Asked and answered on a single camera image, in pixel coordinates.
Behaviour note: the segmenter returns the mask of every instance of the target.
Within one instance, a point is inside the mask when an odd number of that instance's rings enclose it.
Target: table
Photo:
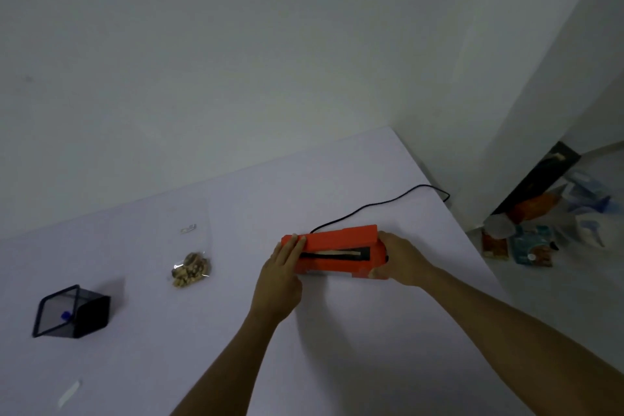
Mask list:
[[[80,379],[67,415],[169,414],[237,331],[279,238],[426,182],[382,128],[3,241],[0,413],[51,413]],[[435,264],[505,299],[435,191],[334,227],[364,224],[410,238]],[[212,258],[210,278],[174,288],[172,265],[195,249]],[[530,414],[422,290],[302,281],[250,415]],[[30,337],[38,301],[77,283],[113,296],[108,327],[79,340]]]

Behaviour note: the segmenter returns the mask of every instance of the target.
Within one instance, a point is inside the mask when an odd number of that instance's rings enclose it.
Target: red heat sealer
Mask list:
[[[281,244],[285,245],[290,238],[282,237]],[[386,247],[377,237],[377,226],[316,232],[305,238],[306,245],[294,268],[297,274],[346,272],[354,278],[368,278],[373,268],[387,262]]]

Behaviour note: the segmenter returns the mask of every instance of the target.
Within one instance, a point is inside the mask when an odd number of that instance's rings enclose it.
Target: person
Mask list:
[[[624,413],[624,375],[562,333],[435,267],[408,240],[379,231],[388,262],[371,278],[419,286],[464,330],[499,377],[537,415]],[[229,345],[172,416],[245,415],[278,324],[301,301],[296,235],[266,261],[251,308]]]

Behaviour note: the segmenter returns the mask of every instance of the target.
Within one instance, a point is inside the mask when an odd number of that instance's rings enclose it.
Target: black mesh pen holder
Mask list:
[[[39,302],[33,337],[53,335],[80,339],[109,323],[110,296],[70,286]]]

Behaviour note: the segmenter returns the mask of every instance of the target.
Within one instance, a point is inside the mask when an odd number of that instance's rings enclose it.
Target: black slot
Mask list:
[[[359,255],[353,254],[319,254],[314,252],[303,252],[301,253],[301,258],[317,258],[317,259],[331,259],[331,260],[348,260],[352,262],[368,262],[371,259],[371,248],[370,247],[360,247],[355,249],[343,249],[341,251],[344,252],[359,252]]]

